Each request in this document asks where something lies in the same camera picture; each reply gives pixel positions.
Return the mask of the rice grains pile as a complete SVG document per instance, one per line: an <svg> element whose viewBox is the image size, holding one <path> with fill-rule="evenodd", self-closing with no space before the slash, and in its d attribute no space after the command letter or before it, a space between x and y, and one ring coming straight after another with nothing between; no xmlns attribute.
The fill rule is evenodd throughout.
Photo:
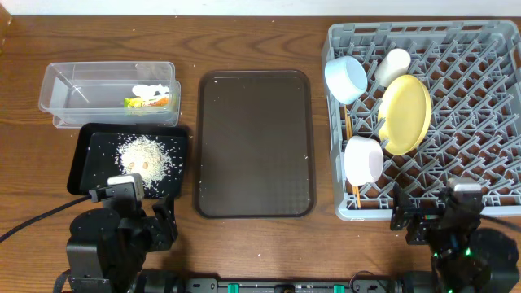
<svg viewBox="0 0 521 293"><path fill-rule="evenodd" d="M109 177L138 173L149 198L175 193L184 176L186 140L163 135L97 133L90 141L82 186L91 189Z"/></svg>

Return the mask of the wooden chopstick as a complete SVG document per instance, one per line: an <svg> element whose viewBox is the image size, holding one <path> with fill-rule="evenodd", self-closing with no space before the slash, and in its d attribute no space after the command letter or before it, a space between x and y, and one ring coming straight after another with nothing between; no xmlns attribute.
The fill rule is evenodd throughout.
<svg viewBox="0 0 521 293"><path fill-rule="evenodd" d="M344 118L345 118L345 127L346 127L346 138L349 141L352 137L352 120L351 116L348 113L348 108L344 105Z"/></svg>
<svg viewBox="0 0 521 293"><path fill-rule="evenodd" d="M361 209L361 195L360 195L359 187L358 186L353 186L352 187L352 192L356 196L357 209Z"/></svg>

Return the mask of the white bowl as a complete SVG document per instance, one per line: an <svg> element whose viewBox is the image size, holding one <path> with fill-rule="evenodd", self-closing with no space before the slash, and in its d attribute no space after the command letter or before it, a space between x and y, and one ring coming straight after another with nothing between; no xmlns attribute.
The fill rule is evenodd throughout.
<svg viewBox="0 0 521 293"><path fill-rule="evenodd" d="M371 138L353 136L344 150L344 171L352 186L374 183L383 173L383 150Z"/></svg>

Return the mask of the yellow plate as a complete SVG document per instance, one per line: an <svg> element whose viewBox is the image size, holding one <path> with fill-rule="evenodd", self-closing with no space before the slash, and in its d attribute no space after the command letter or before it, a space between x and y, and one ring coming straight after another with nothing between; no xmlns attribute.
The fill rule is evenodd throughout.
<svg viewBox="0 0 521 293"><path fill-rule="evenodd" d="M415 149L427 135L431 123L431 97L427 87L412 75L396 78L385 90L378 121L384 119L379 139L385 150L403 155Z"/></svg>

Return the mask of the green snack wrapper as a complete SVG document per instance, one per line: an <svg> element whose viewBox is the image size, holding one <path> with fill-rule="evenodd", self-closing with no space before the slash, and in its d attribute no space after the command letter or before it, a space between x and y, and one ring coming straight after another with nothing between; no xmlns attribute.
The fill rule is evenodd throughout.
<svg viewBox="0 0 521 293"><path fill-rule="evenodd" d="M167 105L170 101L170 97L166 95L157 95L151 98L142 98L142 97L134 97L134 98L125 98L124 99L124 107L125 108L142 108L142 107L163 107Z"/></svg>

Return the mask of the white tissue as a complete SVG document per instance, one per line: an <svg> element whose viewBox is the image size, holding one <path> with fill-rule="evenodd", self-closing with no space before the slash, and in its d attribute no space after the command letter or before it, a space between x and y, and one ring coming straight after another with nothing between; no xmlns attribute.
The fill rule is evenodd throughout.
<svg viewBox="0 0 521 293"><path fill-rule="evenodd" d="M132 88L132 93L140 98L150 98L159 94L167 94L170 92L170 88L168 86L159 85L135 85Z"/></svg>

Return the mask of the small pale green cup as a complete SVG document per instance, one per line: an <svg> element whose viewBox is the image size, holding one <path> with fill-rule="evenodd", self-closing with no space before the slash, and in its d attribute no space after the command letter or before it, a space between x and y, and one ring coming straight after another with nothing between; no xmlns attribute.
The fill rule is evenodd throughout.
<svg viewBox="0 0 521 293"><path fill-rule="evenodd" d="M408 72L411 63L410 54L400 48L390 50L374 73L375 80L388 87L396 78Z"/></svg>

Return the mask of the light blue bowl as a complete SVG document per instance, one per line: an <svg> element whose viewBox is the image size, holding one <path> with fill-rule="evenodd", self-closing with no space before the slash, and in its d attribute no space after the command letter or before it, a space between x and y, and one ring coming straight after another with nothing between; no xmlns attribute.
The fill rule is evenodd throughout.
<svg viewBox="0 0 521 293"><path fill-rule="evenodd" d="M326 85L333 97L344 105L360 98L367 89L366 71L352 56L328 61L325 65Z"/></svg>

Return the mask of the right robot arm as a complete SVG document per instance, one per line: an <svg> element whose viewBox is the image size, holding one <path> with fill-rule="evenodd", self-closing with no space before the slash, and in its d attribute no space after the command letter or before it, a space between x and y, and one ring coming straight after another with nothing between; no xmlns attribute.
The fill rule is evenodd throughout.
<svg viewBox="0 0 521 293"><path fill-rule="evenodd" d="M485 216L481 185L471 178L450 178L439 194L442 208L416 208L393 186L391 230L407 229L409 245L427 245L429 272L408 272L391 292L509 292L520 280L519 251L500 230L482 228L482 220L520 231L513 223Z"/></svg>

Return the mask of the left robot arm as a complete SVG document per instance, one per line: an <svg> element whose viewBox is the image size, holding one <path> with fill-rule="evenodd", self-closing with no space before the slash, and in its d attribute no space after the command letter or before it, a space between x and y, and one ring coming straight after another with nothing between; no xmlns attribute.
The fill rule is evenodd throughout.
<svg viewBox="0 0 521 293"><path fill-rule="evenodd" d="M168 251L177 239L174 200L158 200L155 214L147 216L138 200L113 197L77 216L66 246L69 269L56 278L53 291L66 283L75 293L184 291L175 273L143 267L148 253Z"/></svg>

